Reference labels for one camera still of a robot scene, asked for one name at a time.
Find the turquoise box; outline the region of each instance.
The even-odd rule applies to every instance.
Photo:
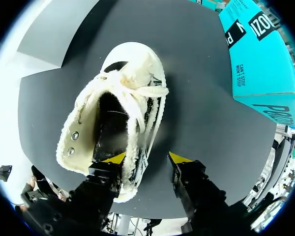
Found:
[[[233,98],[276,123],[295,126],[295,69],[271,20],[252,0],[219,14],[229,47]]]

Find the eyelet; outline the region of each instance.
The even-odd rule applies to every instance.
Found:
[[[71,139],[72,139],[73,141],[77,140],[78,137],[79,137],[79,133],[78,133],[77,131],[74,131],[74,132],[72,133],[72,135],[71,135]]]
[[[68,149],[68,156],[72,156],[74,154],[74,148],[73,147],[70,147]]]

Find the gray table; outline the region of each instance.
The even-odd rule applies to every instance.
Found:
[[[185,217],[171,184],[168,151],[206,165],[227,192],[227,203],[244,198],[270,152],[275,124],[232,99],[230,56],[217,13],[187,0],[100,1],[68,49],[64,66],[23,78],[19,132],[29,160],[65,190],[84,177],[60,167],[60,131],[79,92],[116,45],[137,41],[159,55],[170,93],[137,196],[112,211],[146,218]]]

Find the shoelace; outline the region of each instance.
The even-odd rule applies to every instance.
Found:
[[[128,76],[125,72],[116,70],[108,73],[101,72],[89,82],[76,100],[76,106],[83,103],[79,119],[81,123],[90,114],[94,102],[103,93],[110,92],[118,98],[128,115],[137,119],[140,133],[145,131],[144,115],[148,109],[148,98],[165,96],[168,94],[168,89],[162,86],[149,86],[152,76],[147,71],[136,75],[141,76],[139,82],[133,80],[133,75]]]

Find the white sneaker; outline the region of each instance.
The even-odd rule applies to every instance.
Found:
[[[116,46],[64,123],[58,163],[87,176],[93,161],[125,152],[122,190],[115,202],[133,198],[148,165],[167,94],[163,66],[151,48],[136,42]]]

